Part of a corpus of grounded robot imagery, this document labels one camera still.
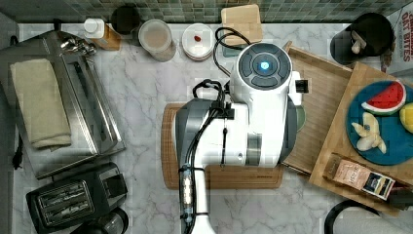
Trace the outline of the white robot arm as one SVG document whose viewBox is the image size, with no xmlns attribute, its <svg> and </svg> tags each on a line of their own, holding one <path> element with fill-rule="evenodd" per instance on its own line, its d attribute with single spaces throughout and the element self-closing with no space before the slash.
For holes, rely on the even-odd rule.
<svg viewBox="0 0 413 234">
<path fill-rule="evenodd" d="M 296 141 L 296 108 L 308 85 L 284 49 L 256 43 L 244 48 L 234 64 L 229 100 L 218 81 L 205 79 L 197 87 L 215 89 L 217 98 L 194 97 L 173 118 L 181 234 L 214 234 L 206 167 L 273 168 L 283 162 Z"/>
</svg>

